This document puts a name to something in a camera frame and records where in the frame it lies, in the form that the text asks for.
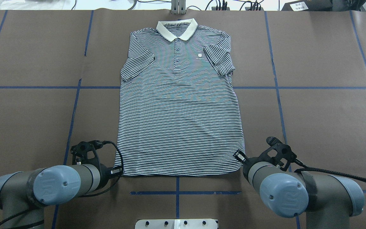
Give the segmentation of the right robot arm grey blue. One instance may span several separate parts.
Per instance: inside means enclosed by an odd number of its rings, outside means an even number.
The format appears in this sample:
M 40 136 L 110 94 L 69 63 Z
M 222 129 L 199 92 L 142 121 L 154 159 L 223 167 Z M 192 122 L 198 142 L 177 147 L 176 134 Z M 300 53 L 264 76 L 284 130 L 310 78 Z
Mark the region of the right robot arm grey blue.
M 283 218 L 305 213 L 307 229 L 349 229 L 350 218 L 363 212 L 365 195 L 350 178 L 281 171 L 240 150 L 233 156 L 266 207 Z

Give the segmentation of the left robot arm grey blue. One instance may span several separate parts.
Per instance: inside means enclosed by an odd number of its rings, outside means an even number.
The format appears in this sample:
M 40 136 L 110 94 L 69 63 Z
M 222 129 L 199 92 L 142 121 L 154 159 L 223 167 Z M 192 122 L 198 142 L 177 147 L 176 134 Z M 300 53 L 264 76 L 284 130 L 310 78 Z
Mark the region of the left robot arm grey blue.
M 110 179 L 117 184 L 122 165 L 107 168 L 92 164 L 56 165 L 34 171 L 18 171 L 0 177 L 0 210 L 5 229 L 43 229 L 44 208 L 75 198 L 95 197 Z

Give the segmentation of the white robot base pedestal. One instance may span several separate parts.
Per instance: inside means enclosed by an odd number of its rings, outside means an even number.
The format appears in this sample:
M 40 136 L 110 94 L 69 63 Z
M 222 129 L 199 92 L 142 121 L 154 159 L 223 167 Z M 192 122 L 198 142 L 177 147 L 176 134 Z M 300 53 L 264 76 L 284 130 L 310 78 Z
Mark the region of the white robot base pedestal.
M 218 229 L 215 219 L 146 219 L 138 220 L 135 229 Z

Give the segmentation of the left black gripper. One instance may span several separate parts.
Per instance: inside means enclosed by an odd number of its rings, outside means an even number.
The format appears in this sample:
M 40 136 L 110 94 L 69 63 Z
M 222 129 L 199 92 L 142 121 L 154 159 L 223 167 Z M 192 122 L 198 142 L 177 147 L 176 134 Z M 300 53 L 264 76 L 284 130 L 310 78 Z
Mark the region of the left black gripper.
M 97 188 L 103 188 L 107 185 L 108 181 L 115 178 L 115 176 L 121 176 L 123 174 L 123 168 L 108 168 L 103 164 L 97 167 L 100 173 L 100 182 Z

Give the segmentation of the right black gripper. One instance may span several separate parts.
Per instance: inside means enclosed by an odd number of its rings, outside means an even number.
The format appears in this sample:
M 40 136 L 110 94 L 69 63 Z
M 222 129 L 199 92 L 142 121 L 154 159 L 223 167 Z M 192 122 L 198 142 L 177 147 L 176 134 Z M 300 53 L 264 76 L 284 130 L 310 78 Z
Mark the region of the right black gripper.
M 233 157 L 243 164 L 242 166 L 242 172 L 249 172 L 251 167 L 258 163 L 258 162 L 269 162 L 271 161 L 271 158 L 269 155 L 266 154 L 260 154 L 258 157 L 247 157 L 244 152 L 242 152 L 240 149 L 238 149 L 234 154 Z

